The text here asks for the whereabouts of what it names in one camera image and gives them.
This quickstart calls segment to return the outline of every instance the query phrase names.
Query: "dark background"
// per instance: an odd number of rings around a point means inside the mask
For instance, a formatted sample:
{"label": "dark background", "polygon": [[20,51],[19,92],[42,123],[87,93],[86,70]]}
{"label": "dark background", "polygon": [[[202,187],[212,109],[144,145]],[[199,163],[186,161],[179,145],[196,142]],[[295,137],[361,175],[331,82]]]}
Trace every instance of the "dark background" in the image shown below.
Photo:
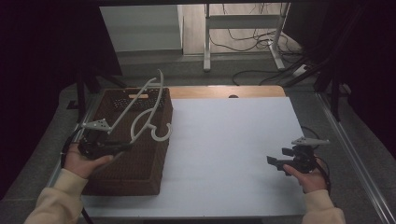
{"label": "dark background", "polygon": [[52,120],[60,91],[76,81],[77,72],[121,71],[99,7],[2,1],[0,29],[3,196]]}

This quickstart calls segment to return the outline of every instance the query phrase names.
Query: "hand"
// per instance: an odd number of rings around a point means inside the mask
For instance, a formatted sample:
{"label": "hand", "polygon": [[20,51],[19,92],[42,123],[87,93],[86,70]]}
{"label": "hand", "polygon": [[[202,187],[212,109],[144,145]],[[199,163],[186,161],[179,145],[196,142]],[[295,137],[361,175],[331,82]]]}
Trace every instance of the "hand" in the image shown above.
{"label": "hand", "polygon": [[[320,161],[317,160],[317,162],[320,166],[323,167]],[[287,164],[283,165],[283,169],[290,175],[293,175],[298,179],[298,182],[303,187],[305,193],[310,193],[316,190],[327,188],[323,175],[318,169],[315,169],[309,174],[300,173],[299,171]]]}
{"label": "hand", "polygon": [[90,161],[81,156],[78,151],[78,144],[74,143],[70,145],[67,152],[64,169],[86,179],[97,167],[110,162],[112,159],[113,156],[104,156],[94,161]]}

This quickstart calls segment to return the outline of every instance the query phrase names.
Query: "floor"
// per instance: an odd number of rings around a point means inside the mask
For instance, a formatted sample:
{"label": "floor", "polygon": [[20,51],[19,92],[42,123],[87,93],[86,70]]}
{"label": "floor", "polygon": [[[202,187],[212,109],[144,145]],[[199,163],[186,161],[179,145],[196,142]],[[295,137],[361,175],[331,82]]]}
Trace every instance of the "floor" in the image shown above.
{"label": "floor", "polygon": [[[261,4],[212,4],[210,15],[278,15],[280,3]],[[205,5],[184,5],[183,54],[203,54],[205,48]],[[273,29],[217,29],[210,30],[212,53],[265,52]],[[283,50],[298,50],[300,46],[286,35],[282,35],[279,46]]]}

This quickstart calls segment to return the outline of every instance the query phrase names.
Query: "white table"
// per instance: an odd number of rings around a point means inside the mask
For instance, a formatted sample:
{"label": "white table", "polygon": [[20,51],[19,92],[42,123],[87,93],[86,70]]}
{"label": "white table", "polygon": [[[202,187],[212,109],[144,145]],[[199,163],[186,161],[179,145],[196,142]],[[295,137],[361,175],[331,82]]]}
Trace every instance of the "white table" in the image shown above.
{"label": "white table", "polygon": [[304,213],[301,187],[266,156],[303,135],[288,97],[173,99],[157,196],[83,196],[91,217],[208,218]]}

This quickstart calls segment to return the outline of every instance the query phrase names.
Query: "sleeve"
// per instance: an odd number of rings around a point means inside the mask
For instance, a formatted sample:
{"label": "sleeve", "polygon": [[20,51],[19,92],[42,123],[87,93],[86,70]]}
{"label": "sleeve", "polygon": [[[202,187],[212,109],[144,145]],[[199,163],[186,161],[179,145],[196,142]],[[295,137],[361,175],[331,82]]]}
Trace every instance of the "sleeve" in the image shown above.
{"label": "sleeve", "polygon": [[305,194],[306,214],[303,224],[346,223],[341,209],[334,207],[326,189]]}
{"label": "sleeve", "polygon": [[62,169],[53,188],[38,196],[35,210],[25,220],[30,223],[76,223],[82,210],[80,195],[88,180]]}

